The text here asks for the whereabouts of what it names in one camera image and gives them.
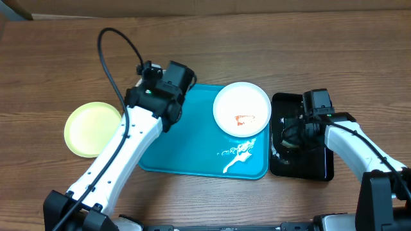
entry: wooden table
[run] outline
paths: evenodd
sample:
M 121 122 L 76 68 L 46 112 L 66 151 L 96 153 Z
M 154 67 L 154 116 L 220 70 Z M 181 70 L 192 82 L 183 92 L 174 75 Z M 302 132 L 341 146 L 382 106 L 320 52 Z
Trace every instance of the wooden table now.
M 69 151 L 63 129 L 84 103 L 120 108 L 96 50 L 107 26 L 129 36 L 146 60 L 186 64 L 199 83 L 249 81 L 269 96 L 327 88 L 337 111 L 351 113 L 375 143 L 411 166 L 409 11 L 9 22 L 0 45 L 0 229 L 42 230 L 44 198 L 65 192 L 93 162 Z M 115 34 L 105 36 L 103 50 L 125 92 L 138 80 L 137 58 Z M 337 156 L 330 183 L 137 167 L 115 215 L 146 224 L 279 224 L 354 212 L 359 189 Z

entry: blue tray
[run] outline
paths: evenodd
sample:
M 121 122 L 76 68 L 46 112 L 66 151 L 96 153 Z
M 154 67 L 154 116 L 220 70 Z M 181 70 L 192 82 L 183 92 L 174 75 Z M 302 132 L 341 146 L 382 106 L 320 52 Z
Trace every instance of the blue tray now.
M 218 127 L 213 103 L 223 86 L 196 84 L 186 96 L 180 121 L 162 133 L 139 161 L 147 171 L 257 180 L 268 169 L 269 126 L 237 138 Z

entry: food residue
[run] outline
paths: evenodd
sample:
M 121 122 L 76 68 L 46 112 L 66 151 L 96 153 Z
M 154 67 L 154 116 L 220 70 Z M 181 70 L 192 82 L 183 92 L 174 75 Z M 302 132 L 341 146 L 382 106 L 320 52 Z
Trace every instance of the food residue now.
M 244 124 L 250 124 L 253 123 L 256 120 L 255 116 L 251 115 L 237 115 L 236 117 L 237 120 L 237 126 L 241 126 Z

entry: brown wall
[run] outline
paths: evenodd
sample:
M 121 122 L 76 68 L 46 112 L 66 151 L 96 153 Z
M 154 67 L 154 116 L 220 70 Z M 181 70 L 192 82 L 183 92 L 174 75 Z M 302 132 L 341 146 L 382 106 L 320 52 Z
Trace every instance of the brown wall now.
M 409 10 L 410 0 L 17 0 L 31 13 L 89 17 Z

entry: tray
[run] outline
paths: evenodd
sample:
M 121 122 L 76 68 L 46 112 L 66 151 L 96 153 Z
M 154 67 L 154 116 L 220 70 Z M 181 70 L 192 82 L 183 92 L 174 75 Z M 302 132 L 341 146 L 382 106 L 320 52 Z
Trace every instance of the tray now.
M 162 133 L 139 161 L 147 171 L 257 180 L 268 170 L 270 127 L 247 138 L 223 132 L 213 103 L 223 86 L 196 84 L 187 95 L 180 121 Z

